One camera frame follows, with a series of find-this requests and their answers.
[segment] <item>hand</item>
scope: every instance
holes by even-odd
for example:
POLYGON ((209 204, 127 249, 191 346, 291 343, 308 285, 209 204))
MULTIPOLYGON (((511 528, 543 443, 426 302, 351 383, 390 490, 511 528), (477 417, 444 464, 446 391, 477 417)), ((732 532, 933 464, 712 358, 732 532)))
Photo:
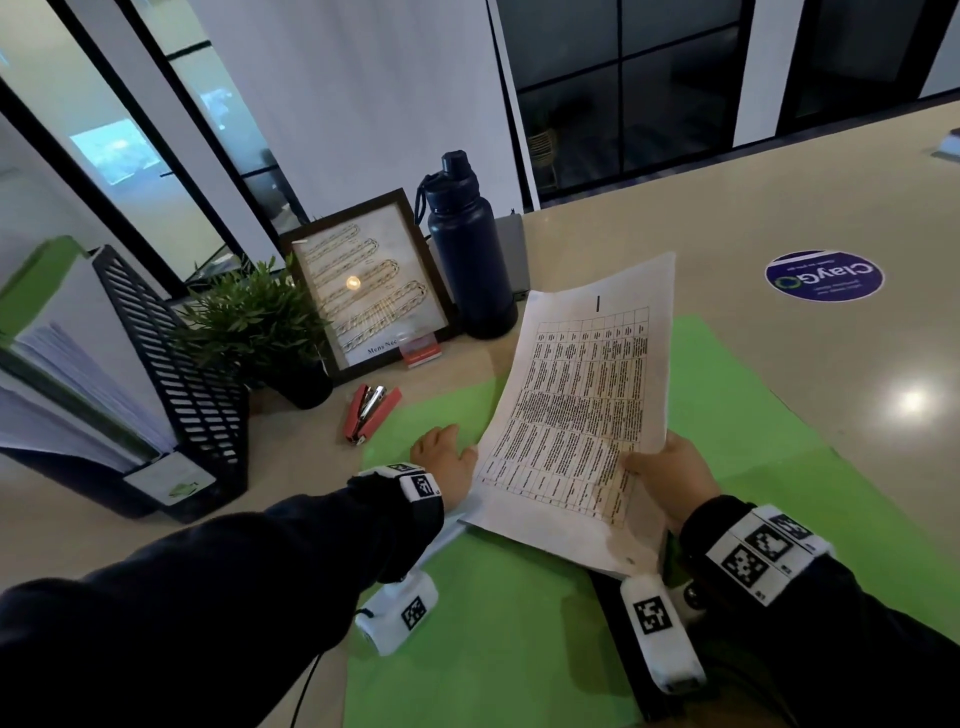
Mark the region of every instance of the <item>hand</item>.
POLYGON ((457 454, 459 425, 434 427, 410 448, 410 462, 433 475, 444 498, 444 511, 460 505, 470 491, 478 452, 474 445, 457 454))
POLYGON ((667 527, 678 535, 690 514, 720 495, 703 455, 673 431, 667 431, 666 445, 656 455, 631 452, 623 464, 640 476, 647 493, 666 514, 667 527))

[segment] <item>black long-sleeve shirt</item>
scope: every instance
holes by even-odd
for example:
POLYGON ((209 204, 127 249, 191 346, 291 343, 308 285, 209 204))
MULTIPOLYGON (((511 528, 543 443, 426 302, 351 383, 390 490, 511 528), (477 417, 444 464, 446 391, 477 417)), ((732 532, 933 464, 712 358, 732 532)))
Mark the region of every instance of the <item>black long-sleeve shirt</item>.
MULTIPOLYGON (((4 723, 257 725, 346 635, 360 593, 419 556, 396 488, 376 475, 354 479, 330 496, 185 529, 79 581, 8 590, 4 723)), ((943 705, 960 648, 864 595, 829 556, 769 605, 706 558, 749 509, 731 497, 705 504, 681 544, 701 587, 756 636, 801 723, 851 715, 887 724, 943 705)))

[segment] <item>picture frame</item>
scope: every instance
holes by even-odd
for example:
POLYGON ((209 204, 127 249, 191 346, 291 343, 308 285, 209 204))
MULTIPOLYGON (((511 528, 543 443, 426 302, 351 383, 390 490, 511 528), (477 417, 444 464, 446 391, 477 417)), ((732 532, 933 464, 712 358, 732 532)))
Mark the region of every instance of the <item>picture frame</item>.
POLYGON ((329 322, 322 355, 334 383, 399 361, 396 338, 460 333, 457 309, 402 188, 285 232, 291 275, 329 322))

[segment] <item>person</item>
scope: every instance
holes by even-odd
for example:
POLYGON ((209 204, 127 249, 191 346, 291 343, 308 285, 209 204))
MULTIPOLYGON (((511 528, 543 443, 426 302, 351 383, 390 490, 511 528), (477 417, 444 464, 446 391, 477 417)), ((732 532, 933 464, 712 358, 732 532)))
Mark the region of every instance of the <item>person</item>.
MULTIPOLYGON (((7 722, 259 724, 311 659, 346 635, 361 592, 402 578, 466 496, 477 452, 458 452, 456 437, 456 425, 431 429, 411 449, 412 465, 215 518, 80 580, 8 590, 7 722)), ((888 725, 944 710, 960 647, 863 594, 825 542, 722 495, 697 449, 674 433, 660 453, 632 453, 625 465, 679 536, 710 610, 755 643, 801 725, 888 725), (759 561, 738 561, 739 546, 719 558, 757 513, 775 525, 756 531, 768 553, 797 549, 785 586, 769 576, 776 559, 757 577, 759 561)))

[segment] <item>green mat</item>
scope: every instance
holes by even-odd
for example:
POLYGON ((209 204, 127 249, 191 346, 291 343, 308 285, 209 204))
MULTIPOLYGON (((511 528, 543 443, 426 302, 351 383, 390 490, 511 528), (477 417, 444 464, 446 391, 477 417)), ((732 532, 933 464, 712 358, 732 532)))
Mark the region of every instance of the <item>green mat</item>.
MULTIPOLYGON (((774 502, 832 541, 864 588, 960 639, 960 571, 925 534, 739 364, 696 317, 674 322, 670 426, 724 490, 774 502)), ((503 387, 491 380, 400 407, 364 467, 407 458, 435 425, 479 440, 503 387)), ((351 635, 347 728, 621 728, 639 711, 586 573, 478 530, 427 571, 440 603, 388 658, 351 635)))

